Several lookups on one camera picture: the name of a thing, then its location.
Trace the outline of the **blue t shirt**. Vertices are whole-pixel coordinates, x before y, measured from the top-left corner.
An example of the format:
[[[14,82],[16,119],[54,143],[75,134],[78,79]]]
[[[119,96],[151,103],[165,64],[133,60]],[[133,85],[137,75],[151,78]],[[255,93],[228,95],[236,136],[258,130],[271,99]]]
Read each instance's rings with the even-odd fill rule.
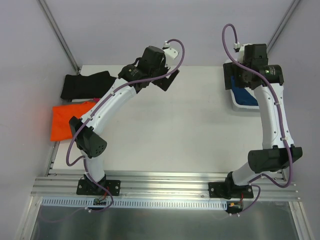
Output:
[[[258,106],[258,101],[245,88],[239,88],[235,85],[234,76],[231,77],[231,92],[234,95],[235,102],[241,106]]]

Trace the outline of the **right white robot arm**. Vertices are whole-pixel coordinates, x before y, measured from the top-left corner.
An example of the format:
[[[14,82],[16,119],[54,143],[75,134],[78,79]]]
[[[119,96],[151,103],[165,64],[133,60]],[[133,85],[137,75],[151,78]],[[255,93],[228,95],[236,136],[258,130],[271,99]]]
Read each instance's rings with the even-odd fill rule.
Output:
[[[236,43],[236,60],[224,63],[225,88],[232,86],[253,91],[262,124],[262,148],[251,150],[247,163],[231,173],[224,184],[224,193],[236,197],[242,186],[268,173],[288,169],[287,187],[293,178],[293,164],[303,155],[290,134],[284,106],[284,76],[279,65],[269,65],[266,44]]]

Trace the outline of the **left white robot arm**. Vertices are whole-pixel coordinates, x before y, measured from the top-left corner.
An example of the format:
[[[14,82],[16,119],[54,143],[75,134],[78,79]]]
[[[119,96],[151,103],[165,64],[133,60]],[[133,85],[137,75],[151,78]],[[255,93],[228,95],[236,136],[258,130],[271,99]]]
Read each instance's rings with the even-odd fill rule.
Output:
[[[101,133],[109,120],[131,98],[136,96],[150,83],[166,91],[179,70],[171,71],[179,51],[165,43],[163,48],[148,46],[134,63],[122,68],[107,93],[80,118],[73,116],[69,120],[72,133],[71,144],[76,144],[85,164],[87,187],[93,194],[100,194],[105,188],[105,172],[101,154],[107,148],[107,142]]]

